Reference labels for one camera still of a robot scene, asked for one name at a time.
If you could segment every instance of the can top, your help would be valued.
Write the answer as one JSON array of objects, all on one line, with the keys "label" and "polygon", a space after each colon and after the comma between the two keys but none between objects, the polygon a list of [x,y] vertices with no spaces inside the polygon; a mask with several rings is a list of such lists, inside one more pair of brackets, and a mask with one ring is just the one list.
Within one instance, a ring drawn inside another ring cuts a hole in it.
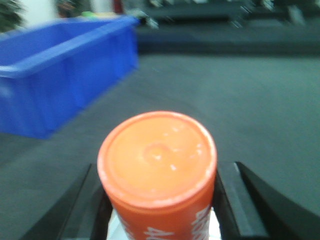
[{"label": "can top", "polygon": [[210,133],[181,113],[154,111],[117,126],[98,154],[107,194],[129,206],[166,208],[200,191],[217,167]]}]

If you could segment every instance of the blue plastic bin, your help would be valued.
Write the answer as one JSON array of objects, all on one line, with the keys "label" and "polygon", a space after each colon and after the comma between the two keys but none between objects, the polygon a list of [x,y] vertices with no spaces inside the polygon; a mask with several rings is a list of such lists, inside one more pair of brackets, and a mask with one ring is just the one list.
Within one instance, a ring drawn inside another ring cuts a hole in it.
[{"label": "blue plastic bin", "polygon": [[47,138],[137,67],[138,20],[59,20],[0,39],[0,132]]}]

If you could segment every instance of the white label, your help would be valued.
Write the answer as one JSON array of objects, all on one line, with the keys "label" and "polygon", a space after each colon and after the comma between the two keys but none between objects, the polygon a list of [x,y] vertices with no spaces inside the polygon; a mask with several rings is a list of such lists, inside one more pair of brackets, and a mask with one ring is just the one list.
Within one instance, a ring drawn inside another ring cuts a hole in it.
[{"label": "white label", "polygon": [[210,206],[195,214],[192,225],[192,240],[207,240],[209,238]]},{"label": "white label", "polygon": [[166,236],[175,234],[174,232],[162,231],[153,227],[148,227],[147,230],[144,232],[145,235],[148,235],[145,240],[169,240]]}]

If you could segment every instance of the gray carpet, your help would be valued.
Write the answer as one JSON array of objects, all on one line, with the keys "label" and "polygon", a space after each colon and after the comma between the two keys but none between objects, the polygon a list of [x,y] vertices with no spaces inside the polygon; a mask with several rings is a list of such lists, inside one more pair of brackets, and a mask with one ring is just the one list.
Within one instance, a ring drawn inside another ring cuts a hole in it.
[{"label": "gray carpet", "polygon": [[320,59],[144,55],[139,70],[55,133],[0,133],[0,239],[21,237],[94,163],[106,135],[142,112],[202,122],[219,161],[242,161],[320,216]]}]

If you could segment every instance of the green object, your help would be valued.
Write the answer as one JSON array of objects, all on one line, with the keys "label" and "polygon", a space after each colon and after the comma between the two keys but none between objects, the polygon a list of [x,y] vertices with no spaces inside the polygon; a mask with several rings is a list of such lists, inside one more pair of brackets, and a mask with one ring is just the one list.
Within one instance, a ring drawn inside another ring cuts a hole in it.
[{"label": "green object", "polygon": [[0,33],[15,29],[21,25],[23,18],[22,3],[19,0],[0,0]]},{"label": "green object", "polygon": [[89,18],[89,19],[96,19],[97,15],[95,15],[92,11],[83,11],[81,14],[83,17]]}]

